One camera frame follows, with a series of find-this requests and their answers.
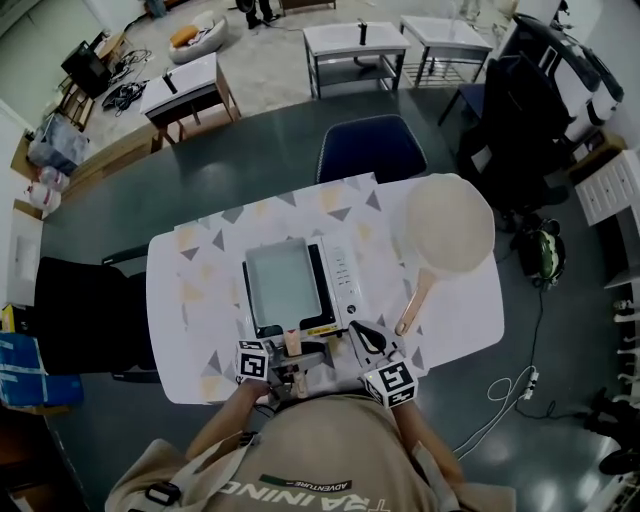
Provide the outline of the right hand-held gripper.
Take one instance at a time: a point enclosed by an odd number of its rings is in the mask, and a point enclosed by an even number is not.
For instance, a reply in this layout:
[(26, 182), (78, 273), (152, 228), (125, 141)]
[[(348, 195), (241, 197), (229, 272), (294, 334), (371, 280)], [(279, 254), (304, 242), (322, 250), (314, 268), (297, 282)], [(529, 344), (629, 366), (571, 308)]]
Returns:
[[(390, 353), (401, 347), (401, 337), (375, 322), (352, 321), (348, 333), (359, 361), (367, 361), (368, 353)], [(360, 376), (365, 390), (384, 408), (394, 408), (415, 399), (418, 379), (411, 361), (400, 351)]]

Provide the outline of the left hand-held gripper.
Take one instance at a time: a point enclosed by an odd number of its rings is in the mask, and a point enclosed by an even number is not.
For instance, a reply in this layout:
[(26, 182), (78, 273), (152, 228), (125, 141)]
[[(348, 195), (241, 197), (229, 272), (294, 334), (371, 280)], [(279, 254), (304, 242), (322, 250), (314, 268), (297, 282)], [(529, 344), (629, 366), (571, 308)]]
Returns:
[[(236, 346), (236, 379), (239, 382), (252, 379), (267, 383), (275, 402), (297, 399), (297, 370), (305, 373), (326, 359), (324, 351), (300, 355), (301, 342), (297, 339), (281, 342), (271, 338), (240, 340)], [(297, 367), (293, 359), (298, 356)]]

